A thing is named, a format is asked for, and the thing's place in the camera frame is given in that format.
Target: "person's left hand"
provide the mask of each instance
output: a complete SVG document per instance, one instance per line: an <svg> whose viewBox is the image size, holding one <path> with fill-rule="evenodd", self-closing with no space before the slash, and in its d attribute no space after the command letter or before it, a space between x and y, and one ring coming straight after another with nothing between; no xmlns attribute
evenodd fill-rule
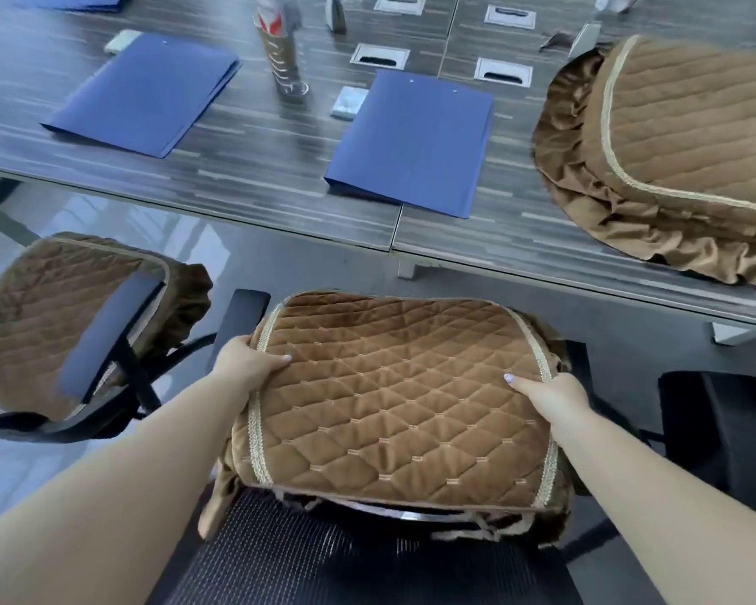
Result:
<svg viewBox="0 0 756 605"><path fill-rule="evenodd" d="M250 392L263 385L266 377L291 362L291 355L273 355L249 347L250 335L233 337L224 344L216 357L213 378L231 382L242 392Z"/></svg>

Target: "person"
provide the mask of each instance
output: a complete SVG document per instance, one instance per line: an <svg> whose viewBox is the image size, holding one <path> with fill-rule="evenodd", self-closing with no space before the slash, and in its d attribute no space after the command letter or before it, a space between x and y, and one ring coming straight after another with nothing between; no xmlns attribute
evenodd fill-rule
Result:
<svg viewBox="0 0 756 605"><path fill-rule="evenodd" d="M0 516L0 605L144 603L249 393L290 356L246 338L211 373ZM569 374L505 376L556 441L669 605L756 603L756 513L588 405Z"/></svg>

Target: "hand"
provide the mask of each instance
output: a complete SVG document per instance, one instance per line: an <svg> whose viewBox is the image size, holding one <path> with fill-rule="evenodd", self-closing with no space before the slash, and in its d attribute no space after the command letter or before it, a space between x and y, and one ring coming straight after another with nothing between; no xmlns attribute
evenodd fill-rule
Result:
<svg viewBox="0 0 756 605"><path fill-rule="evenodd" d="M250 335L241 335L224 344L210 372L212 377L231 381L247 393L260 388L271 372L291 362L290 354L278 356L252 350L249 339Z"/></svg>
<svg viewBox="0 0 756 605"><path fill-rule="evenodd" d="M572 410L590 408L585 389L571 374L557 374L545 382L535 382L513 374L504 374L504 379L519 393L529 397L534 409L550 423Z"/></svg>

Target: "blue folder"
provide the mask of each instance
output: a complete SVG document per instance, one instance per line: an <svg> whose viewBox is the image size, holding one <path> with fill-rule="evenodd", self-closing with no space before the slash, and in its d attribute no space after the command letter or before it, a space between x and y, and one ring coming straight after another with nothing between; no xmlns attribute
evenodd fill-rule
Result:
<svg viewBox="0 0 756 605"><path fill-rule="evenodd" d="M87 10L96 13L116 13L123 0L16 0L20 6L50 8L51 10Z"/></svg>
<svg viewBox="0 0 756 605"><path fill-rule="evenodd" d="M325 180L347 192L467 218L492 119L487 93L381 70Z"/></svg>
<svg viewBox="0 0 756 605"><path fill-rule="evenodd" d="M141 34L42 126L161 158L240 64L229 50Z"/></svg>

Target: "person's right arm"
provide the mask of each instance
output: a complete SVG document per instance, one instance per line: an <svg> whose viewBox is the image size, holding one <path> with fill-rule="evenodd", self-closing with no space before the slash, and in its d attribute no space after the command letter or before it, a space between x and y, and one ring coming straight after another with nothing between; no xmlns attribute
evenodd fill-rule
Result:
<svg viewBox="0 0 756 605"><path fill-rule="evenodd" d="M756 603L756 512L589 406L569 374L514 378L669 605Z"/></svg>

